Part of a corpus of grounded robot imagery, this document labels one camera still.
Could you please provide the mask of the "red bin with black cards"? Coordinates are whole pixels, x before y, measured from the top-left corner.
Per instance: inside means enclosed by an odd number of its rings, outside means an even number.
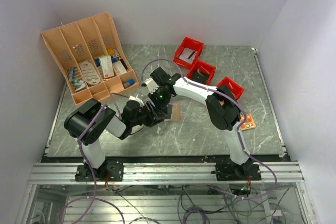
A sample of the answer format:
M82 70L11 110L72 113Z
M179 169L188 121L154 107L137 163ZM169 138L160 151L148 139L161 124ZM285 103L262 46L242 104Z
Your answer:
M216 71L216 67L206 62L196 60L186 77L201 84L209 85Z

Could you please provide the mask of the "red bin with white cards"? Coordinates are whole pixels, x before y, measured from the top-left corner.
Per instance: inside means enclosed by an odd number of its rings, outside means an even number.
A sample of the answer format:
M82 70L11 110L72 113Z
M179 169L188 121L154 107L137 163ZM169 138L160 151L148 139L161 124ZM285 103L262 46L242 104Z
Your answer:
M180 67L190 69L203 51L204 43L185 37L177 48L173 61Z

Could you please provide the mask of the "red bin with gold cards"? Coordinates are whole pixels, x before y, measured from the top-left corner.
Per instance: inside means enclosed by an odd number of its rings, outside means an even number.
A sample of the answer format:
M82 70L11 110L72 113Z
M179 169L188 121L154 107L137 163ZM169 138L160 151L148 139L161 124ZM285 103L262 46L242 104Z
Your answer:
M234 95L236 100L239 100L239 98L242 96L242 94L244 93L245 89L243 87L241 87L240 85L238 85L237 83L235 83L232 79L230 79L229 77L225 77L224 79L222 79L218 84L217 87L220 86L227 86L231 93Z

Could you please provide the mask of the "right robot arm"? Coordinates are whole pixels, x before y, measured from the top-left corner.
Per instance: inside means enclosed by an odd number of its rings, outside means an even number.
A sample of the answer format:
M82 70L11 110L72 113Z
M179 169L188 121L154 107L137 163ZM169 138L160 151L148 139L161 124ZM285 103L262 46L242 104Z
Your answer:
M253 162L241 130L243 110L227 86L207 86L180 73L171 76L161 67L156 68L149 78L143 79L142 85L148 88L149 98L160 109L165 108L175 96L184 96L205 105L212 124L224 132L232 175L239 180L249 175Z

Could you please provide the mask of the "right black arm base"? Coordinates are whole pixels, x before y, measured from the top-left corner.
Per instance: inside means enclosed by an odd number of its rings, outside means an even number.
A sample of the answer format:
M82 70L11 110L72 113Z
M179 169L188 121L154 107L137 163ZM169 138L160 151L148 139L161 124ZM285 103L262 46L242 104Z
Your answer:
M215 170L211 174L216 175L217 181L252 181L261 180L260 169L251 159L238 165L234 162L216 163Z

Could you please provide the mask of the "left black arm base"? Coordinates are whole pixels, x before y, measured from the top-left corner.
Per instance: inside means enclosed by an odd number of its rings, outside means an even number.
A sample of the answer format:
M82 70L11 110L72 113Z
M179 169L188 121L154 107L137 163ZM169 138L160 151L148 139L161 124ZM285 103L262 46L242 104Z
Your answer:
M93 169L96 181L121 182L123 179L124 166L117 161L105 161L100 168ZM77 167L75 174L77 182L92 182L93 175L89 165L85 162Z

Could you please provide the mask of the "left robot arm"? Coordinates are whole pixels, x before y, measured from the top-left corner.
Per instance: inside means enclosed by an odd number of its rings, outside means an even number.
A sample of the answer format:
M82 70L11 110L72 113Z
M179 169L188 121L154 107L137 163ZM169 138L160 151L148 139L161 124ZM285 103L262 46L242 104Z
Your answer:
M106 158L99 141L101 134L107 131L123 140L136 133L137 127L152 127L164 121L168 111L167 107L161 108L151 101L130 98L120 117L115 110L95 99L90 99L72 112L66 118L64 128L77 140L83 156L83 164L77 167L75 181L122 181L123 165Z

